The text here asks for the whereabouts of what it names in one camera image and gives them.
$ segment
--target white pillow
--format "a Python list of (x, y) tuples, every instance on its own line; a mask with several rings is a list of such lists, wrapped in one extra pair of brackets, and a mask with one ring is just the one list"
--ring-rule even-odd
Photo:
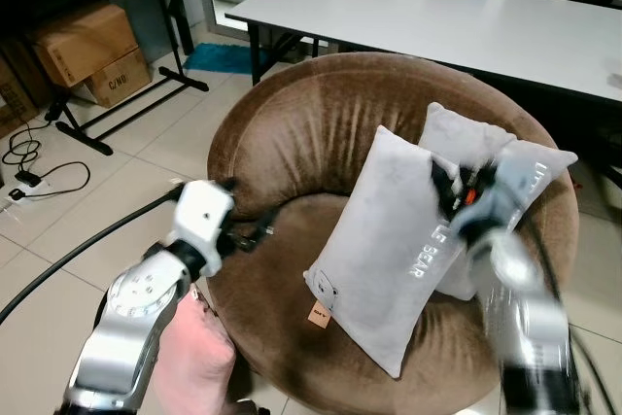
[[(434, 158), (454, 176), (457, 166)], [(334, 320), (387, 373), (460, 251), (438, 213), (432, 154), (378, 127), (337, 226), (304, 277)]]
[[(516, 135), (506, 132), (499, 126), (472, 121), (445, 109), (437, 102), (428, 106), (428, 116), (419, 146), (455, 164), (467, 167), (479, 167), (489, 160), (515, 154), (531, 160), (533, 164), (528, 166), (533, 172), (526, 174), (526, 178), (535, 181), (535, 185), (529, 196), (520, 200), (525, 209), (529, 208), (544, 189), (577, 160), (575, 153), (517, 140)], [(519, 216), (514, 218), (510, 228), (516, 227), (522, 214), (519, 213)], [(461, 300), (471, 300), (475, 295), (475, 286), (470, 281), (469, 270), (466, 252), (461, 251), (436, 290)]]

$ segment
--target silver robot arm segment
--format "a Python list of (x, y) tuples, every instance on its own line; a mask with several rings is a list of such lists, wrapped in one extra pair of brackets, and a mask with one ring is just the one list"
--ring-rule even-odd
[(578, 413), (568, 318), (521, 240), (494, 228), (468, 256), (507, 413)]
[(545, 165), (509, 151), (501, 152), (497, 166), (461, 168), (461, 184), (432, 164), (440, 208), (467, 243), (470, 278), (509, 414), (579, 412), (566, 312), (512, 232), (525, 200), (539, 194), (546, 178)]
[(120, 275), (78, 358), (60, 413), (136, 413), (156, 364), (159, 337), (200, 276), (222, 266), (217, 243), (233, 208), (213, 182), (186, 184), (173, 241)]

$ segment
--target round chair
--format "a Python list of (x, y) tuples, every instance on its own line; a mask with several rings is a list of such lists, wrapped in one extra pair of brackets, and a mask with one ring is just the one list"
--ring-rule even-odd
[[(233, 219), (282, 206), (274, 234), (224, 262), (209, 281), (216, 310), (252, 367), (277, 388), (327, 413), (451, 414), (499, 382), (476, 300), (435, 293), (392, 379), (331, 320), (307, 320), (315, 297), (302, 273), (318, 257), (363, 167), (378, 125), (417, 143), (436, 101), (520, 139), (555, 148), (517, 104), (470, 75), (422, 59), (343, 53), (308, 60), (246, 94), (219, 128), (210, 179), (235, 177)], [(530, 213), (563, 285), (576, 251), (578, 212), (568, 172)], [(537, 258), (528, 235), (523, 239)]]

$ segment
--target chair seat cushion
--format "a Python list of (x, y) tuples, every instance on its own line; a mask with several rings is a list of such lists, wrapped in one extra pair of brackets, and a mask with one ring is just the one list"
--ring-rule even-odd
[(321, 193), (290, 201), (273, 235), (252, 254), (226, 259), (209, 281), (240, 353), (289, 396), (326, 412), (441, 415), (486, 396), (499, 376), (475, 301), (432, 296), (398, 380), (334, 320), (326, 329), (307, 320), (315, 297), (302, 273), (324, 248), (347, 199)]

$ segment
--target black cable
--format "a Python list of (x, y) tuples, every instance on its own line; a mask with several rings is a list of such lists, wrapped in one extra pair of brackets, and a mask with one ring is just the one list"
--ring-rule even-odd
[[(24, 130), (20, 130), (17, 133), (11, 135), (11, 137), (9, 138), (9, 149), (2, 155), (2, 162), (4, 162), (7, 165), (16, 165), (19, 171), (24, 171), (24, 170), (27, 171), (29, 170), (29, 168), (24, 169), (24, 164), (28, 162), (34, 163), (34, 161), (39, 157), (39, 150), (43, 146), (43, 143), (41, 143), (40, 140), (36, 140), (32, 136), (32, 131), (47, 128), (48, 126), (52, 124), (52, 122), (48, 121), (44, 125), (31, 127), (30, 124), (27, 121), (24, 121), (17, 112), (14, 111), (14, 115), (16, 118), (20, 119), (24, 125), (26, 125), (26, 128)], [(23, 133), (28, 133), (28, 139), (16, 144), (15, 142), (16, 138)], [(19, 151), (19, 149), (23, 146), (26, 146), (25, 151), (23, 152)], [(19, 161), (9, 161), (10, 156), (18, 157)], [(71, 162), (65, 162), (63, 164), (59, 164), (56, 167), (53, 167), (52, 169), (50, 169), (45, 174), (43, 174), (40, 178), (43, 179), (44, 177), (50, 175), (52, 172), (62, 167), (67, 167), (69, 165), (81, 165), (86, 170), (86, 179), (79, 187), (75, 189), (51, 191), (49, 193), (26, 194), (22, 196), (22, 198), (41, 198), (41, 197), (53, 196), (57, 194), (72, 193), (74, 191), (79, 191), (83, 189), (84, 187), (86, 187), (86, 185), (88, 185), (88, 182), (90, 181), (90, 169), (84, 162), (81, 162), (79, 160), (74, 160)]]
[[(17, 133), (11, 135), (11, 137), (9, 138), (9, 149), (2, 155), (2, 162), (7, 165), (16, 165), (19, 170), (24, 170), (23, 164), (27, 162), (33, 162), (35, 159), (37, 159), (39, 157), (39, 149), (42, 146), (41, 141), (35, 140), (33, 138), (32, 131), (47, 128), (48, 126), (51, 125), (52, 122), (49, 121), (45, 125), (31, 127), (27, 121), (23, 121), (20, 115), (18, 114), (16, 115), (19, 117), (21, 122), (26, 125), (26, 128), (24, 130), (18, 131)], [(16, 138), (23, 133), (28, 133), (28, 139), (16, 144), (15, 142)], [(26, 145), (27, 145), (27, 148), (24, 152), (18, 151), (22, 146), (26, 146)], [(17, 162), (9, 161), (10, 156), (18, 157), (19, 161)]]
[[(505, 190), (506, 194), (510, 196), (516, 208), (520, 209), (521, 212), (523, 212), (523, 221), (527, 225), (529, 234), (532, 236), (532, 238), (536, 242), (538, 254), (540, 255), (540, 258), (542, 259), (542, 261), (540, 262), (542, 264), (542, 270), (544, 271), (544, 275), (546, 276), (546, 279), (549, 282), (551, 293), (553, 294), (555, 299), (563, 305), (559, 284), (557, 283), (557, 277), (555, 277), (555, 273), (553, 272), (553, 264), (551, 262), (551, 258), (548, 255), (548, 251), (546, 250), (546, 246), (544, 245), (542, 236), (537, 230), (536, 224), (534, 223), (534, 220), (532, 219), (531, 214), (529, 213), (528, 210), (525, 209), (525, 206), (523, 206), (523, 203), (521, 203), (521, 201), (516, 197), (516, 195), (514, 194), (514, 192), (512, 191), (509, 185), (499, 180), (496, 180), (496, 183), (499, 184)], [(587, 347), (585, 347), (585, 344), (583, 343), (583, 341), (578, 337), (576, 332), (574, 332), (571, 327), (569, 327), (569, 342), (570, 344), (573, 343), (576, 345), (576, 348), (583, 355), (583, 358), (587, 362), (590, 368), (590, 371), (592, 372), (592, 375), (594, 376), (594, 379), (596, 380), (596, 384), (599, 387), (599, 391), (601, 392), (601, 396), (603, 397), (603, 402), (605, 403), (607, 411), (609, 412), (610, 415), (617, 415), (617, 411), (615, 410), (615, 407), (613, 406), (613, 403), (611, 402), (609, 392), (607, 391), (605, 387), (605, 383), (603, 382), (603, 378), (601, 377), (601, 374), (599, 373), (598, 369), (596, 368), (596, 365), (594, 364), (592, 356), (587, 350)]]
[(62, 167), (67, 167), (68, 165), (81, 165), (86, 170), (86, 180), (79, 187), (77, 187), (75, 189), (51, 191), (49, 193), (27, 194), (27, 195), (24, 196), (24, 198), (40, 198), (42, 196), (52, 196), (52, 195), (55, 195), (55, 194), (72, 193), (74, 191), (78, 191), (78, 190), (81, 190), (84, 187), (86, 187), (86, 185), (90, 181), (90, 169), (88, 168), (88, 166), (86, 164), (84, 164), (80, 160), (73, 160), (71, 162), (65, 162), (64, 164), (57, 165), (56, 167), (50, 169), (48, 172), (43, 174), (41, 176), (41, 178), (43, 179), (44, 177), (50, 175), (52, 172), (55, 172), (56, 170), (58, 170), (58, 169), (60, 169)]
[(71, 261), (77, 255), (81, 254), (84, 250), (88, 249), (89, 247), (91, 247), (92, 245), (97, 243), (102, 238), (104, 238), (107, 235), (110, 235), (111, 233), (113, 233), (118, 228), (123, 227), (124, 225), (134, 221), (137, 218), (139, 218), (143, 214), (146, 214), (146, 213), (152, 211), (157, 206), (159, 206), (160, 204), (162, 204), (162, 203), (164, 203), (166, 201), (178, 200), (179, 196), (182, 193), (183, 187), (184, 187), (183, 184), (178, 185), (177, 187), (175, 187), (175, 189), (169, 191), (164, 196), (161, 196), (160, 198), (156, 199), (155, 201), (152, 201), (151, 203), (149, 203), (148, 205), (138, 209), (137, 211), (134, 211), (133, 213), (131, 213), (128, 216), (125, 216), (120, 221), (116, 221), (114, 224), (104, 228), (99, 233), (97, 233), (97, 234), (93, 235), (92, 237), (90, 237), (82, 245), (80, 245), (79, 247), (75, 248), (74, 250), (72, 250), (67, 255), (65, 255), (59, 261), (55, 262), (52, 266), (50, 266), (43, 273), (41, 273), (39, 275), (39, 277), (34, 279), (30, 284), (28, 284), (25, 288), (23, 288), (21, 290), (21, 292), (19, 294), (17, 294), (15, 296), (15, 298), (13, 300), (11, 300), (11, 302), (2, 309), (2, 311), (0, 311), (0, 326), (2, 326), (4, 321), (9, 317), (9, 315), (17, 308), (17, 306), (20, 303), (22, 303), (30, 294), (32, 294), (47, 279), (49, 279), (57, 270), (62, 268), (65, 264), (67, 264), (69, 261)]

